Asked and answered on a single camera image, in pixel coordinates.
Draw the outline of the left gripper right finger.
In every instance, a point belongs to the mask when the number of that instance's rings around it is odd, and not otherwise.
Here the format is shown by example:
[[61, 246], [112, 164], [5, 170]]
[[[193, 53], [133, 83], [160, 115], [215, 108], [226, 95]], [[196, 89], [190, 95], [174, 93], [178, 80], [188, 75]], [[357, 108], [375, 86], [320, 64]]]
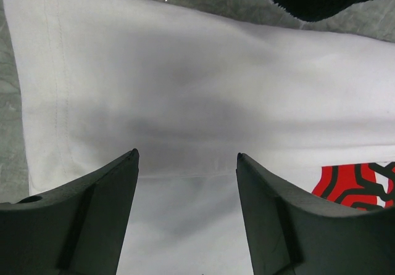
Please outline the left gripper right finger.
[[317, 197], [238, 154], [254, 274], [393, 274], [394, 208]]

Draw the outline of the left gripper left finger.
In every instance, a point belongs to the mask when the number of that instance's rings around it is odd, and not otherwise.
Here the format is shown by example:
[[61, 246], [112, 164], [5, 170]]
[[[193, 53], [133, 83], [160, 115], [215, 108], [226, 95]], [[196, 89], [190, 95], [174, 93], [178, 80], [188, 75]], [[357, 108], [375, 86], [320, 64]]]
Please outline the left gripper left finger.
[[88, 175], [1, 204], [2, 274], [115, 274], [138, 180], [132, 150]]

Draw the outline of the white coca cola t shirt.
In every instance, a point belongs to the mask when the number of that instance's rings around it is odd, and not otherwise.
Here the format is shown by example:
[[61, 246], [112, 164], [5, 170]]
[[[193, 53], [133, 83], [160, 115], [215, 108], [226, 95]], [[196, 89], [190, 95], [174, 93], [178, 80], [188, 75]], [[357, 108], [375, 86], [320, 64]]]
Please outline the white coca cola t shirt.
[[254, 274], [238, 154], [394, 208], [393, 43], [152, 0], [3, 3], [29, 196], [139, 153], [115, 274]]

